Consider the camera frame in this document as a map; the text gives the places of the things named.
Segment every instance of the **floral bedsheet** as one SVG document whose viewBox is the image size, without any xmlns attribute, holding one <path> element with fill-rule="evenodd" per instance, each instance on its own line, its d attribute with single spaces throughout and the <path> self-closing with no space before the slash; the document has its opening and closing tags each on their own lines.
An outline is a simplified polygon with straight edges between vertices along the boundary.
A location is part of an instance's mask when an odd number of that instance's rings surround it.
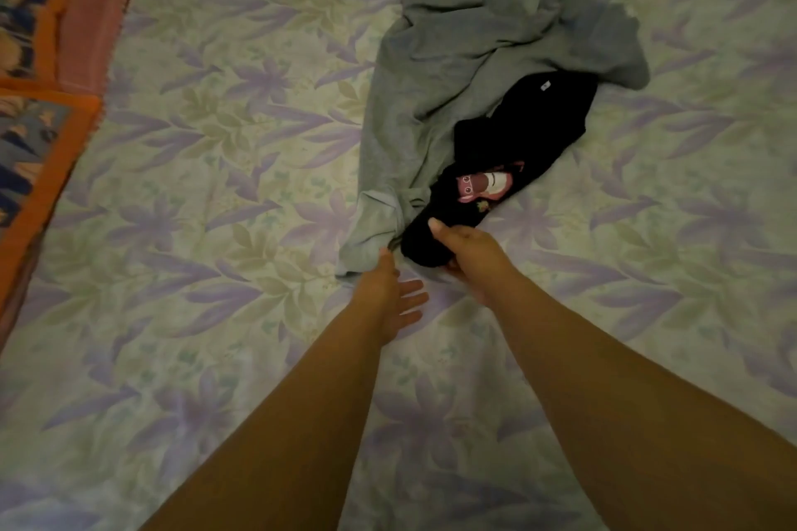
<svg viewBox="0 0 797 531">
<path fill-rule="evenodd" d="M 797 0 L 621 1 L 650 86 L 602 87 L 583 139 L 484 227 L 797 441 Z M 0 528 L 135 529 L 344 304 L 333 261 L 396 2 L 132 1 L 0 358 Z M 600 528 L 494 318 L 429 287 L 384 351 L 341 528 Z"/>
</svg>

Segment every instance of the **light gray cloth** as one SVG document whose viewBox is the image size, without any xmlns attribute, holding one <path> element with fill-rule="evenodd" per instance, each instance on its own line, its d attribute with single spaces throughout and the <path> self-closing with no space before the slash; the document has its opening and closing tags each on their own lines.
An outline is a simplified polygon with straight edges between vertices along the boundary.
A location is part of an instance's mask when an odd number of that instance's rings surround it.
<svg viewBox="0 0 797 531">
<path fill-rule="evenodd" d="M 424 208 L 429 186 L 453 161 L 453 126 L 492 111 L 523 76 L 590 72 L 632 89 L 650 79 L 638 22 L 622 5 L 401 3 L 402 17 L 384 35 L 376 57 L 359 151 L 357 212 L 340 248 L 340 276 L 374 267 L 379 248 Z M 533 119 L 534 110 L 528 112 Z"/>
</svg>

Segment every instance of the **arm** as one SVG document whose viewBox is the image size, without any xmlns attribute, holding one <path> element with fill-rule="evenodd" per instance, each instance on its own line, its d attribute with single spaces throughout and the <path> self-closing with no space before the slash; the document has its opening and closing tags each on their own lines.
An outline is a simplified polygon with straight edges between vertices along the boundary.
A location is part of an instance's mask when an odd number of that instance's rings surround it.
<svg viewBox="0 0 797 531">
<path fill-rule="evenodd" d="M 399 283 L 393 256 L 144 531 L 335 529 L 371 403 L 379 354 L 428 295 Z"/>
<path fill-rule="evenodd" d="M 797 449 L 603 333 L 512 266 L 488 234 L 430 223 L 495 313 L 606 524 L 792 529 Z"/>
</svg>

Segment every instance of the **person's left arm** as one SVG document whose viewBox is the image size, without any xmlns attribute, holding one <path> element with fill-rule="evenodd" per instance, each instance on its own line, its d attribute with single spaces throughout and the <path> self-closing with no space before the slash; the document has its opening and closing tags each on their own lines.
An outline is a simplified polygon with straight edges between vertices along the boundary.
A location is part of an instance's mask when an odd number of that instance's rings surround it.
<svg viewBox="0 0 797 531">
<path fill-rule="evenodd" d="M 421 318 L 420 280 L 380 253 L 352 301 L 143 531 L 336 529 L 383 345 Z"/>
</svg>

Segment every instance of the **forearm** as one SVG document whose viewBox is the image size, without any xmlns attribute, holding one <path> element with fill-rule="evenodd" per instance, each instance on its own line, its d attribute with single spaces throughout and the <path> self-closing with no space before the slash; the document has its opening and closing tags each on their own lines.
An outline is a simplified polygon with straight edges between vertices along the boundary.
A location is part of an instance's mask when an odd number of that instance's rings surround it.
<svg viewBox="0 0 797 531">
<path fill-rule="evenodd" d="M 794 515 L 797 450 L 784 439 L 520 274 L 497 288 L 507 343 L 612 529 L 778 529 Z"/>
<path fill-rule="evenodd" d="M 145 530 L 335 529 L 379 366 L 377 324 L 344 309 Z"/>
</svg>

